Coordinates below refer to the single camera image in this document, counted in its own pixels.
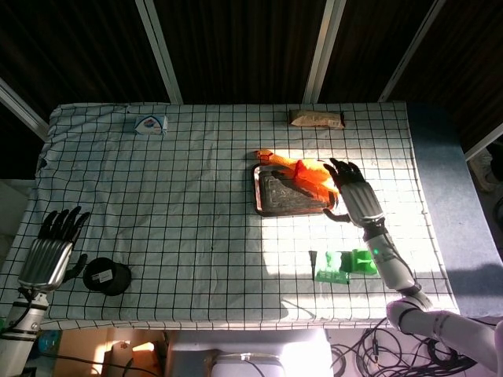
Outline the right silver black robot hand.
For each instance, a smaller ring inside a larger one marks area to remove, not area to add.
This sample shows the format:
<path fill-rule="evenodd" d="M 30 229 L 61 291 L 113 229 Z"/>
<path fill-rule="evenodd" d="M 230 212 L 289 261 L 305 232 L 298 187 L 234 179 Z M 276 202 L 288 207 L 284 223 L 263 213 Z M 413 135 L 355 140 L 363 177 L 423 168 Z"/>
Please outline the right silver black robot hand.
<path fill-rule="evenodd" d="M 330 158 L 324 168 L 332 177 L 350 221 L 359 228 L 384 223 L 384 212 L 370 183 L 352 162 Z"/>

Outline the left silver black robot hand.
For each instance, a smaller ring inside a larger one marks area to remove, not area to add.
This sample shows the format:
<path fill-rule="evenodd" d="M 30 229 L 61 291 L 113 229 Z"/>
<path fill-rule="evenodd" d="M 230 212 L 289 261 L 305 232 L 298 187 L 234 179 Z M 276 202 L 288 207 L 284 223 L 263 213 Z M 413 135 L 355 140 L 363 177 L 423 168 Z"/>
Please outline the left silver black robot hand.
<path fill-rule="evenodd" d="M 77 206 L 61 212 L 54 210 L 46 216 L 18 276 L 24 290 L 49 293 L 84 270 L 86 254 L 81 254 L 72 268 L 68 267 L 74 246 L 90 217 L 89 212 L 80 211 Z"/>

